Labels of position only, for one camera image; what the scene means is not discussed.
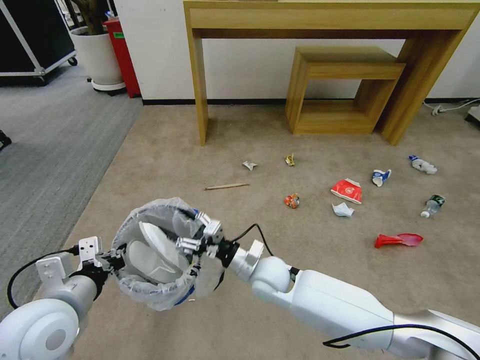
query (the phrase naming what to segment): red trash can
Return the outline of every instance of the red trash can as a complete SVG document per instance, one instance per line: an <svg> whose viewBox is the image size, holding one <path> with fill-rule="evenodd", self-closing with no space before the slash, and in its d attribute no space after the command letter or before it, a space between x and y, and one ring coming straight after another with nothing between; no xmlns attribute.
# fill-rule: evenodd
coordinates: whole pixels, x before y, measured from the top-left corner
<svg viewBox="0 0 480 360"><path fill-rule="evenodd" d="M119 18L114 17L113 19L105 21L103 24L106 26L110 35L110 41L113 45L113 50L115 51L128 96L131 98L141 96L139 82L135 75L134 65L130 58L129 48L127 47L127 42L125 41L124 32L122 31Z"/></svg>

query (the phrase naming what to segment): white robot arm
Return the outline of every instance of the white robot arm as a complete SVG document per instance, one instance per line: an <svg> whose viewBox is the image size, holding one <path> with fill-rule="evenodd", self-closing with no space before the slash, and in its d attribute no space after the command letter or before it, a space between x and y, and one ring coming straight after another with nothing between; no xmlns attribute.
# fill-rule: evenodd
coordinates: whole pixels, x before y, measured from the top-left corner
<svg viewBox="0 0 480 360"><path fill-rule="evenodd" d="M202 234L179 237L180 251L220 259L260 299L333 337L326 346L384 349L403 359L480 360L480 327L432 310L393 314L364 289L297 269L275 256L261 258L261 242L255 240L246 251L237 242L243 235L227 240L218 220L203 212L195 219ZM44 298L19 307L0 323L1 360L55 360L68 354L108 275L125 266L125 249L103 253L97 237L82 239L78 248L81 263L75 272L67 253L36 262Z"/></svg>

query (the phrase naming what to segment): wooden side table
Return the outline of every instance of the wooden side table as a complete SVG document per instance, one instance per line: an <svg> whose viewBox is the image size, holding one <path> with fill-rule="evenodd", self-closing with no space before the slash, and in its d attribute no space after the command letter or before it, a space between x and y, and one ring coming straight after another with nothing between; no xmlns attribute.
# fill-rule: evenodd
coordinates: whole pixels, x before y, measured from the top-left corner
<svg viewBox="0 0 480 360"><path fill-rule="evenodd" d="M371 133L405 64L376 46L298 46L285 113L294 134ZM310 79L361 79L353 100L305 100Z"/></svg>
<svg viewBox="0 0 480 360"><path fill-rule="evenodd" d="M480 0L183 0L200 145L209 112L202 39L405 39L378 122L398 144L480 10Z"/></svg>

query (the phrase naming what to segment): black baseboard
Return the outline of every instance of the black baseboard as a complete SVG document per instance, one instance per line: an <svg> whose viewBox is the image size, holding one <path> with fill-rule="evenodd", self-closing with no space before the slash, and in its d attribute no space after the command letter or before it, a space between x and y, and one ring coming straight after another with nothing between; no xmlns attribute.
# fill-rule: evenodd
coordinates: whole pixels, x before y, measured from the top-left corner
<svg viewBox="0 0 480 360"><path fill-rule="evenodd" d="M471 101L477 99L476 97L431 97L426 98L427 104L454 104L463 101ZM207 99L209 105L285 105L284 98L248 98L248 99ZM195 99L154 99L144 100L143 105L194 105Z"/></svg>
<svg viewBox="0 0 480 360"><path fill-rule="evenodd" d="M469 102L475 99L478 99L478 97L428 97L425 99L425 102L427 104L455 104Z"/></svg>

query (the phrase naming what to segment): power cord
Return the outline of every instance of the power cord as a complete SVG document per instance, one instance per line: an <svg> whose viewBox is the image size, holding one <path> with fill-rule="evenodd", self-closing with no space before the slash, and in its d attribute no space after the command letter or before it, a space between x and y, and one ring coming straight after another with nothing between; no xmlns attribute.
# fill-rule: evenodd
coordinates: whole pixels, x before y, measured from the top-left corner
<svg viewBox="0 0 480 360"><path fill-rule="evenodd" d="M427 325L419 325L419 324L389 325L389 326L374 327L374 328L371 328L371 329L354 332L350 335L345 335L345 336L342 336L342 337L334 338L332 340L324 341L323 345L325 345L326 347L329 347L329 348L334 348L334 349L345 349L345 348L348 348L350 345L349 344L335 345L335 343L341 343L341 342L351 340L351 339L354 339L354 338L358 338L360 336L367 335L367 334L379 333L379 332L382 332L382 331L395 330L395 329L423 329L423 330L429 330L429 331L432 331L432 332L435 332L435 333L442 334L442 335L446 336L447 338L450 338L453 341L455 341L456 343L460 344L462 347L464 347L465 350L467 350L470 354L472 354L473 357L476 360L480 360L480 356L470 346L468 346L466 343L464 343L458 337L453 336L452 334L450 334L446 331L440 330L436 327L427 326Z"/></svg>
<svg viewBox="0 0 480 360"><path fill-rule="evenodd" d="M275 256L272 251L270 250L269 246L267 245L267 241L265 240L265 236L264 236L264 233L262 232L262 229L260 228L260 225L258 225L257 223L254 223L252 224L247 230L245 230L244 232L242 232L239 236L237 236L236 238L234 238L233 240L231 240L232 243L236 243L238 240L240 240L241 238L243 238L245 235L247 235L247 233L252 230L254 227L257 227L258 229L258 232L260 233L260 236L261 236L261 240L263 241L263 243L265 244L265 247L266 247L266 250L268 251L268 253L271 255L271 256Z"/></svg>
<svg viewBox="0 0 480 360"><path fill-rule="evenodd" d="M14 281L17 278L17 276L26 268L28 268L30 265L35 264L38 260L43 259L47 256L50 255L55 255L55 254L60 254L60 253L70 253L72 255L78 255L79 254L79 246L74 245L69 249L66 250L58 250L54 252L49 252L48 254L44 254L42 256L37 257L36 259L33 259L32 261L27 262L25 265L23 265L21 268L19 268L15 273L11 276L10 281L8 282L8 285L6 287L6 297L8 298L8 302L10 303L11 307L14 309L17 309L19 306L15 303L14 297L12 296L12 288L14 286Z"/></svg>
<svg viewBox="0 0 480 360"><path fill-rule="evenodd" d="M473 104L477 101L479 101L480 98L478 99L474 99L474 100L471 100L471 101L468 101L466 103L463 103L462 105L460 106L457 106L457 107L450 107L450 108L444 108L442 107L442 105L438 104L437 106L430 106L429 104L427 104L425 102L425 100L423 101L423 105L425 105L427 108L430 108L431 109L431 115L432 116L437 116L438 114L441 114L441 113L445 113L447 111L450 111L450 110L458 110L458 109L461 109L467 105L470 105L470 104Z"/></svg>

